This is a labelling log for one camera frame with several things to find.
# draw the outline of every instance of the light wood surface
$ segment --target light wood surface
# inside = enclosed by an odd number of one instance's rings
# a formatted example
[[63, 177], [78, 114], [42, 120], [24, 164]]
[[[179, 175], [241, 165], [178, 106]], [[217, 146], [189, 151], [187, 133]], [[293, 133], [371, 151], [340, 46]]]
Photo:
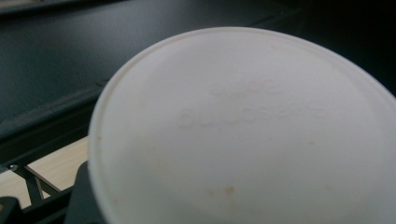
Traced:
[[[88, 159], [87, 148], [85, 137], [32, 162], [29, 167], [58, 189], [67, 189], [74, 185], [78, 167]], [[0, 174], [0, 197], [4, 196], [18, 198], [22, 207], [30, 205], [25, 181], [10, 171]]]

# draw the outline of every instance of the dark gray surface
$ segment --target dark gray surface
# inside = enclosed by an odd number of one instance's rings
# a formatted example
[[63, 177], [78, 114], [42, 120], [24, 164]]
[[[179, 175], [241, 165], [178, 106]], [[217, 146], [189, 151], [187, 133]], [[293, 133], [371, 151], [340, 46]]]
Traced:
[[97, 82], [166, 37], [249, 26], [279, 9], [263, 1], [134, 0], [2, 22], [0, 139], [97, 97]]

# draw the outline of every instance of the container lid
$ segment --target container lid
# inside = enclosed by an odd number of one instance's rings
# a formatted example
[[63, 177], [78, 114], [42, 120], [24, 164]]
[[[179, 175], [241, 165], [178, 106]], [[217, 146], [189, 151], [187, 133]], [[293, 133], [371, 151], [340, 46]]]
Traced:
[[396, 223], [396, 101], [289, 35], [166, 39], [107, 84], [90, 177], [109, 223]]

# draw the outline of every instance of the round lid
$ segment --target round lid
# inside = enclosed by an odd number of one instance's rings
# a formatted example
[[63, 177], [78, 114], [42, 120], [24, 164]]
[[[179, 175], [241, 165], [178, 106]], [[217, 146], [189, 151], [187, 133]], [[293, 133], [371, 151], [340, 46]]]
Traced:
[[214, 28], [135, 56], [90, 127], [109, 223], [395, 223], [396, 101], [289, 35]]

